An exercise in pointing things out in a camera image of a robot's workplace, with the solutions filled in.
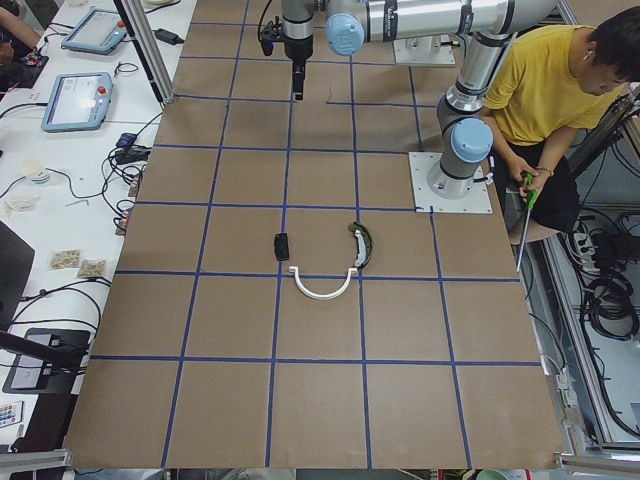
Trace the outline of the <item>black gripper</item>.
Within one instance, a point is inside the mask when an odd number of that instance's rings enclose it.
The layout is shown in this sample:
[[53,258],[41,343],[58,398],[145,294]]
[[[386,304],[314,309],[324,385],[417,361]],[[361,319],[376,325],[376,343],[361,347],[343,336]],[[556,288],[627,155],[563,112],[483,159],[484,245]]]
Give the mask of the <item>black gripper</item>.
[[294,39],[284,36],[285,55],[292,61],[292,93],[295,100],[304,98],[305,62],[313,55],[313,36]]

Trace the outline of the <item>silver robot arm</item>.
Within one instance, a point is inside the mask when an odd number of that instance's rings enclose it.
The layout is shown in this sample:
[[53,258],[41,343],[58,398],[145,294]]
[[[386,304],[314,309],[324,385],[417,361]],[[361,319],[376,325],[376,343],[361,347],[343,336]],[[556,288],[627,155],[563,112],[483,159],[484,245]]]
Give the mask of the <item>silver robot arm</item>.
[[456,82],[437,107],[444,141],[439,163],[427,175],[430,189],[447,199],[464,197],[493,135],[479,119],[486,92],[515,35],[544,19],[552,1],[284,1],[275,21],[257,36],[265,55],[277,42],[292,62],[292,91],[302,99],[306,62],[313,54],[313,16],[326,15],[325,35],[337,55],[351,56],[369,42],[457,34],[466,54]]

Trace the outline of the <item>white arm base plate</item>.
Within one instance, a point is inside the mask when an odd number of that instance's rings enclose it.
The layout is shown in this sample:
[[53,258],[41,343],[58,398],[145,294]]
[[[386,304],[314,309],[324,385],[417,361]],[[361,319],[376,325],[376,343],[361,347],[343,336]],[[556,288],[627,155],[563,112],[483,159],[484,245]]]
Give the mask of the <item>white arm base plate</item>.
[[480,164],[472,177],[454,179],[441,169],[438,152],[408,154],[414,210],[418,213],[492,214]]

